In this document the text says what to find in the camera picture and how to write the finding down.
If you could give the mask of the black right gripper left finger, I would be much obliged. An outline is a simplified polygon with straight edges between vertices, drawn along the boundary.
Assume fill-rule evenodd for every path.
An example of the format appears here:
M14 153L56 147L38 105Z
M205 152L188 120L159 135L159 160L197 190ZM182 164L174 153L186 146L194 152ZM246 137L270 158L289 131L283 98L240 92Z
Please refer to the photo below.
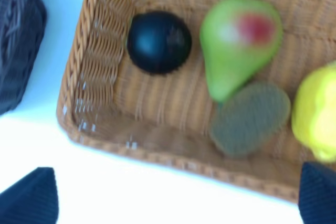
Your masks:
M1 192L1 223L56 223L58 216L52 167L37 167Z

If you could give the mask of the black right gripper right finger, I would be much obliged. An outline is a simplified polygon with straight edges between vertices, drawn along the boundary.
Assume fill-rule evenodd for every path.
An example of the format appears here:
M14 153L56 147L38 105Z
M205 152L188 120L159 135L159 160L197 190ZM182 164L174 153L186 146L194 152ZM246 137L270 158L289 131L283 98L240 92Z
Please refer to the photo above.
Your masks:
M317 162L305 162L298 207L303 223L335 224L335 171Z

